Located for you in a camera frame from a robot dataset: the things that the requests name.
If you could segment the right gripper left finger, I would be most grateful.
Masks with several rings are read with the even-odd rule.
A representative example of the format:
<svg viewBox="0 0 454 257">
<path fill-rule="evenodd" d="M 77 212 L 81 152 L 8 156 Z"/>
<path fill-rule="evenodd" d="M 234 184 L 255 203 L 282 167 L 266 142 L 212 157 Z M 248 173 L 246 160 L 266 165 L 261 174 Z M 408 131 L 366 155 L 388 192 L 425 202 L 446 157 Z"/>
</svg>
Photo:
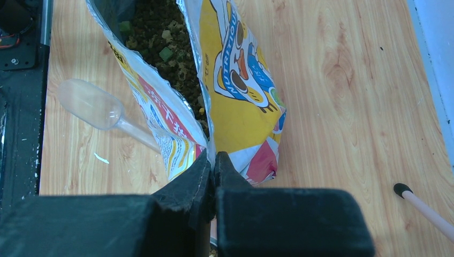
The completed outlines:
<svg viewBox="0 0 454 257">
<path fill-rule="evenodd" d="M 153 194 L 34 196 L 1 221 L 1 256 L 207 256 L 206 151 Z"/>
</svg>

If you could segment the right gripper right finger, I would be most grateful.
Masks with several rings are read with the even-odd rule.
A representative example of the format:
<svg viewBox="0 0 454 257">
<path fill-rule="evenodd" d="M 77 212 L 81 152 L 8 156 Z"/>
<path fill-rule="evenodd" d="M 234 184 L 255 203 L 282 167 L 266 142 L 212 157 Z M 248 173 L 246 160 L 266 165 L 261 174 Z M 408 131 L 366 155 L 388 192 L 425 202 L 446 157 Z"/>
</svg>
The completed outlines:
<svg viewBox="0 0 454 257">
<path fill-rule="evenodd" d="M 255 188 L 216 155 L 219 256 L 374 256 L 354 197 L 331 188 Z"/>
</svg>

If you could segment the pet food bag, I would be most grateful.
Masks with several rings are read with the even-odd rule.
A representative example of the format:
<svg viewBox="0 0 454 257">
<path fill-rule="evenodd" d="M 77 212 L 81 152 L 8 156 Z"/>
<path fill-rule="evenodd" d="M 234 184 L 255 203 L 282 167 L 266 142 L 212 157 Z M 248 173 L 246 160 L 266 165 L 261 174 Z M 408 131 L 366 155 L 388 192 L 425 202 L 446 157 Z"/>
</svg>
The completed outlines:
<svg viewBox="0 0 454 257">
<path fill-rule="evenodd" d="M 226 152 L 236 171 L 255 185 L 275 177 L 286 108 L 263 53 L 234 1 L 176 1 L 189 35 L 192 76 L 200 89 L 209 134 L 176 84 L 127 46 L 119 24 L 138 10 L 137 1 L 88 1 L 149 129 L 160 146 L 169 180 L 202 152 L 210 163 Z"/>
</svg>

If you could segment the clear plastic scoop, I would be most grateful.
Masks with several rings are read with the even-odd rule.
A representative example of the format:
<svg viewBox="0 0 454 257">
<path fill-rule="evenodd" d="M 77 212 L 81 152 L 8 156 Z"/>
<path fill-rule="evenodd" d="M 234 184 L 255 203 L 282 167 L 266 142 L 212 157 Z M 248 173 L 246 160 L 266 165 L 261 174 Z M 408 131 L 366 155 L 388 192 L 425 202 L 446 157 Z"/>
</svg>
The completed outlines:
<svg viewBox="0 0 454 257">
<path fill-rule="evenodd" d="M 69 79 L 59 85 L 57 94 L 64 109 L 92 127 L 103 131 L 118 129 L 160 152 L 152 132 L 128 118 L 121 101 L 110 93 L 88 81 Z"/>
</svg>

